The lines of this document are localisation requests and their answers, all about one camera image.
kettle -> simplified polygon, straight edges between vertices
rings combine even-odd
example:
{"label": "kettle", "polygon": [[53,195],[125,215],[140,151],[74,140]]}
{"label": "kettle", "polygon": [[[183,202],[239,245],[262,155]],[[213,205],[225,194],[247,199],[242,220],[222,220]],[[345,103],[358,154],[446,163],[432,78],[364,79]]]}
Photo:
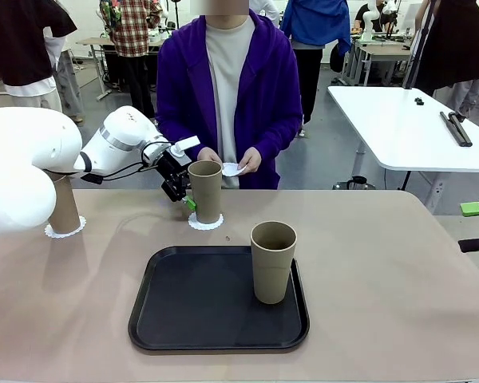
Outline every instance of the kettle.
{"label": "kettle", "polygon": [[376,190],[376,187],[368,184],[366,177],[353,176],[353,178],[346,183],[346,190]]}

brown cup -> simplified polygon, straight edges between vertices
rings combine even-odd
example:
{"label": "brown cup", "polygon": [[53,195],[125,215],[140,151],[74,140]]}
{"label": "brown cup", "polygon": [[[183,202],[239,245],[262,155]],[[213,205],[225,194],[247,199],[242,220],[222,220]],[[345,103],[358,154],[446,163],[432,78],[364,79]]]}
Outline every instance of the brown cup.
{"label": "brown cup", "polygon": [[268,305],[286,296],[295,255],[296,231],[282,222],[263,222],[250,234],[255,296]]}
{"label": "brown cup", "polygon": [[55,185],[57,202],[48,222],[57,234],[69,234],[80,227],[80,216],[74,201],[73,187],[68,176],[48,173]]}
{"label": "brown cup", "polygon": [[197,221],[215,223],[221,213],[222,165],[214,161],[198,161],[188,167],[196,203]]}

purple hoodie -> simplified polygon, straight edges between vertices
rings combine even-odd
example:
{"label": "purple hoodie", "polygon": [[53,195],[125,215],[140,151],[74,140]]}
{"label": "purple hoodie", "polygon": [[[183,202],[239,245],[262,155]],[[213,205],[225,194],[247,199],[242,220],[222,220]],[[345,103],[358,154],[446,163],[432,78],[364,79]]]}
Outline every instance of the purple hoodie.
{"label": "purple hoodie", "polygon": [[[280,177],[275,171],[275,158],[289,146],[302,124],[298,70],[284,34],[267,18],[252,11],[250,17],[255,30],[239,78],[234,119],[236,160],[240,162],[253,146],[263,161],[256,173],[239,178],[239,186],[276,189]],[[197,135],[201,145],[188,151],[193,160],[204,147],[218,152],[204,16],[175,31],[163,44],[157,84],[160,131],[169,140]]]}

white coaster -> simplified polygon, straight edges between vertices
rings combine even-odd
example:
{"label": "white coaster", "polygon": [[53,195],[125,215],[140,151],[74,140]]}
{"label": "white coaster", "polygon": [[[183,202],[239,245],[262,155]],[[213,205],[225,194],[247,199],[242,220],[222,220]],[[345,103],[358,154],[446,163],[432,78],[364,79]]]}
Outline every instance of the white coaster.
{"label": "white coaster", "polygon": [[75,235],[79,233],[80,231],[82,231],[86,224],[87,224],[87,219],[85,219],[84,217],[80,215],[80,227],[77,230],[72,231],[69,234],[57,234],[55,231],[53,231],[53,228],[48,223],[48,225],[45,227],[45,234],[48,235],[50,238],[55,238],[55,239],[67,238],[67,237],[70,237],[71,235]]}
{"label": "white coaster", "polygon": [[222,223],[224,223],[224,216],[220,214],[220,218],[218,218],[218,221],[215,223],[200,223],[197,221],[197,214],[192,213],[190,215],[190,218],[188,218],[188,223],[191,227],[193,227],[196,230],[201,230],[201,231],[206,231],[206,230],[213,230],[219,227]]}
{"label": "white coaster", "polygon": [[226,162],[224,164],[224,170],[222,170],[222,174],[226,177],[236,177],[239,176],[246,168],[247,167],[245,166],[243,169],[238,170],[238,164]]}

black tray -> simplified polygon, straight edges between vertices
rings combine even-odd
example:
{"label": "black tray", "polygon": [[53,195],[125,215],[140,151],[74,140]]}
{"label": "black tray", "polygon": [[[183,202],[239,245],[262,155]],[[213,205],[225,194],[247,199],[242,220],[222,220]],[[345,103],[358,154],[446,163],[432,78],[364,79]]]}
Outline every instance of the black tray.
{"label": "black tray", "polygon": [[142,349],[290,349],[309,317],[296,261],[285,299],[254,295],[250,247],[169,247],[145,270],[129,336]]}

